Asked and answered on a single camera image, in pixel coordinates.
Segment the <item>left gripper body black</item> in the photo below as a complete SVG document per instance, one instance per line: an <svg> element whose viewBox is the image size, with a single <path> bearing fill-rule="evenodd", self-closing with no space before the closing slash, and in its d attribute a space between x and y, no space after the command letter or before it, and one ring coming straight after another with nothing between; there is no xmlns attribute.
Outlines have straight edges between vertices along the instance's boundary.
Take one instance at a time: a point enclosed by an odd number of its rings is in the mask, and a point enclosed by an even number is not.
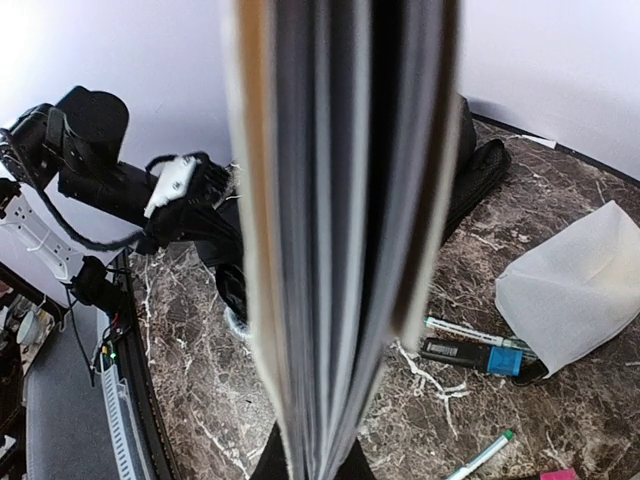
<svg viewBox="0 0 640 480"><path fill-rule="evenodd" d="M235 194L234 169L213 162L204 152L164 155L145 166L147 184L157 166L161 171L143 211L146 224L136 251L155 253L173 242L208 241L238 253L241 234L219 212Z"/></svg>

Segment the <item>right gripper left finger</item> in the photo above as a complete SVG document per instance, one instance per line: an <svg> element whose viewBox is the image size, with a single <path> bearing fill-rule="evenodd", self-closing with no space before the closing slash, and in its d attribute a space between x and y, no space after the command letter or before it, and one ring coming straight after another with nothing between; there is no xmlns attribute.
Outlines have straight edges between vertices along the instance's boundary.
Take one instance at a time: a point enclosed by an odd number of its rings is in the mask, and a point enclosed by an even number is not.
<svg viewBox="0 0 640 480"><path fill-rule="evenodd" d="M280 429L273 427L250 480L288 480Z"/></svg>

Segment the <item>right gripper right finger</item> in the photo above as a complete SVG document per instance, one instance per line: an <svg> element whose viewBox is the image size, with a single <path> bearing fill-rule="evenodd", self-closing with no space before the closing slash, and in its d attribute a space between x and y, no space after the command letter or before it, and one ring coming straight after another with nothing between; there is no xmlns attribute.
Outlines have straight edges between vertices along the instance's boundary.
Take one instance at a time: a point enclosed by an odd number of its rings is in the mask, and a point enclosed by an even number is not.
<svg viewBox="0 0 640 480"><path fill-rule="evenodd" d="M359 442L355 442L349 455L338 470L336 480L375 480Z"/></svg>

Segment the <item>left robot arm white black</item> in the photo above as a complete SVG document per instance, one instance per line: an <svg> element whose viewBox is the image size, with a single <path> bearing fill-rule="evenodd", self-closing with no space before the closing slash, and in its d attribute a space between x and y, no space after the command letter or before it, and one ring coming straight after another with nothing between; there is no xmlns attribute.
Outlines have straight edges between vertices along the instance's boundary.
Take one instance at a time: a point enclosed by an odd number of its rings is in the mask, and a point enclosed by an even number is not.
<svg viewBox="0 0 640 480"><path fill-rule="evenodd" d="M236 176L207 154L169 154L138 168L119 159L129 111L117 96L70 90L40 104L1 132L1 224L82 304L114 315L124 294L107 278L99 252L132 246L153 255L175 242L195 243L213 268L219 295L246 314L243 242ZM62 216L46 193L52 180L70 199L137 226L117 240L91 240Z"/></svg>

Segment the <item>black student backpack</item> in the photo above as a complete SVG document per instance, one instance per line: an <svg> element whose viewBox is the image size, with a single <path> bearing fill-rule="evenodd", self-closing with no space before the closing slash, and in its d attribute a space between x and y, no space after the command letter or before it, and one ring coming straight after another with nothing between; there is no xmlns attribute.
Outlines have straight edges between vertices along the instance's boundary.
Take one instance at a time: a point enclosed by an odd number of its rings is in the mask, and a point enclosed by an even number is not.
<svg viewBox="0 0 640 480"><path fill-rule="evenodd" d="M500 183L511 165L504 142L477 144L469 102L461 99L461 121L453 190L442 241L447 242L460 223ZM224 319L237 337L249 336L242 240L227 236L195 242L199 259L213 278L225 304Z"/></svg>

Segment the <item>dog picture book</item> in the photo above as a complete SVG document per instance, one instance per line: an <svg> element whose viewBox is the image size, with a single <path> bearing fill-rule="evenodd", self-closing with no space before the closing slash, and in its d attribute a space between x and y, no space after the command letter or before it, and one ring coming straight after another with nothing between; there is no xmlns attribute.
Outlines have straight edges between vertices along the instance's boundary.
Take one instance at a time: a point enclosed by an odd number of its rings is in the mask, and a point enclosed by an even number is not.
<svg viewBox="0 0 640 480"><path fill-rule="evenodd" d="M414 347L458 150L455 1L234 1L223 18L250 346L289 479L332 479Z"/></svg>

